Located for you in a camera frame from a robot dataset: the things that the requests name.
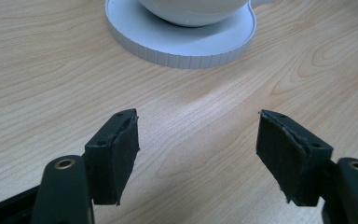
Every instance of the table surface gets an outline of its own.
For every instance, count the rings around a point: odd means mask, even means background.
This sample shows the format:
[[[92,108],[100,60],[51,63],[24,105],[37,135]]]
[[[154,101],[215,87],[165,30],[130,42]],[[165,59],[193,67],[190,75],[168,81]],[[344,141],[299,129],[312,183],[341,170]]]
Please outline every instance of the table surface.
[[[121,206],[97,223],[320,223],[287,204],[255,155],[261,109],[281,112],[358,158],[358,0],[255,9],[237,61],[204,70],[146,62],[108,32],[103,0],[0,0],[0,201],[81,155],[120,110],[136,108],[141,151]]]

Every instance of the light wood surface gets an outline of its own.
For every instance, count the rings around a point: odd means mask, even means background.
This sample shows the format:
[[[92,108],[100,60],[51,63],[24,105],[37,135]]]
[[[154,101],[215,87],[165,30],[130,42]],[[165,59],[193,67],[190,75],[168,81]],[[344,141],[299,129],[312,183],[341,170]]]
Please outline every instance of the light wood surface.
[[[255,155],[257,112],[301,123],[333,161],[358,158],[358,1],[278,0],[255,13],[243,57],[180,70],[124,50],[103,0],[0,0],[0,201],[135,107],[141,151],[122,205],[95,206],[97,223],[321,223],[323,200],[286,204]]]

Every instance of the bowl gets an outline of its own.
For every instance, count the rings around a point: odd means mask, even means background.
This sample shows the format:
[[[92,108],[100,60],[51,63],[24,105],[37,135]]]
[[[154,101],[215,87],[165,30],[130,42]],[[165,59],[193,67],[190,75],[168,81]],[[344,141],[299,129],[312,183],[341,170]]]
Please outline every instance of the bowl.
[[[156,16],[173,24],[199,27],[224,20],[248,0],[139,0]]]

